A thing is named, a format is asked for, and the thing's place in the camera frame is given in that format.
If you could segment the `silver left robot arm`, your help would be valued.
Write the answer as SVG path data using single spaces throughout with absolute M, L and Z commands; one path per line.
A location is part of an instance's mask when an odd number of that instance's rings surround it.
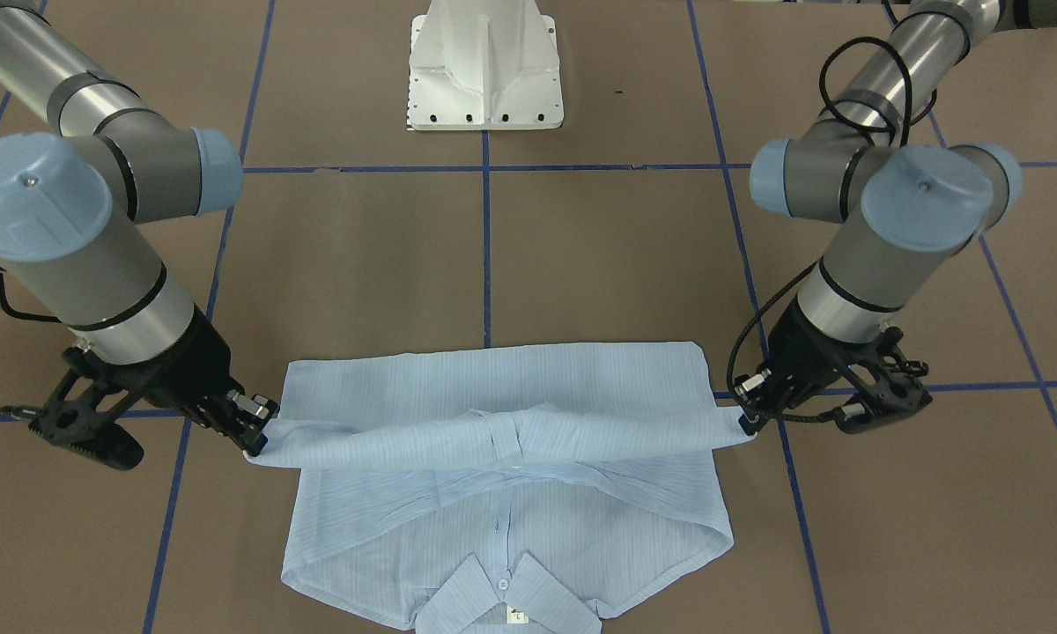
M 1018 161 L 991 144 L 917 144 L 912 127 L 938 85 L 993 35 L 1000 1 L 914 1 L 887 39 L 836 49 L 874 53 L 800 139 L 769 142 L 750 166 L 754 203 L 790 219 L 838 225 L 815 263 L 783 286 L 791 301 L 747 376 L 727 373 L 747 434 L 836 383 L 854 396 L 811 415 L 856 434 L 915 415 L 932 400 L 928 365 L 900 349 L 902 310 L 944 262 L 1010 212 L 1023 187 Z

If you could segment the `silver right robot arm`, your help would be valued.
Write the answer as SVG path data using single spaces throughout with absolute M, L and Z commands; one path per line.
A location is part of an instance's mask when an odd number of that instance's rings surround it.
M 279 407 L 231 377 L 231 351 L 140 234 L 230 209 L 238 149 L 177 128 L 70 44 L 29 1 L 0 1 L 0 83 L 48 124 L 0 137 L 0 273 L 75 337 L 44 405 L 10 409 L 50 445 L 118 470 L 144 456 L 119 424 L 173 409 L 258 456 Z

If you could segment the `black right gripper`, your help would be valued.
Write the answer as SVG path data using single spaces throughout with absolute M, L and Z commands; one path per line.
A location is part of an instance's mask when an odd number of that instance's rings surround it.
M 231 377 L 231 350 L 201 310 L 182 337 L 156 358 L 108 363 L 92 350 L 68 348 L 67 372 L 27 428 L 51 446 L 126 472 L 144 458 L 137 439 L 118 422 L 140 400 L 173 409 L 259 456 L 264 428 L 279 404 L 248 396 Z

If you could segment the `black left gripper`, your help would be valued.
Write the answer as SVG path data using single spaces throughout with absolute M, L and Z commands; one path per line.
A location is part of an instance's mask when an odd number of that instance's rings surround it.
M 858 434 L 917 414 L 934 400 L 923 384 L 928 365 L 904 356 L 903 337 L 902 329 L 889 327 L 866 343 L 833 340 L 790 302 L 767 337 L 769 357 L 752 376 L 733 381 L 743 433 L 757 436 L 767 422 L 783 418 L 834 423 Z M 791 413 L 842 380 L 855 392 L 842 405 L 815 415 Z

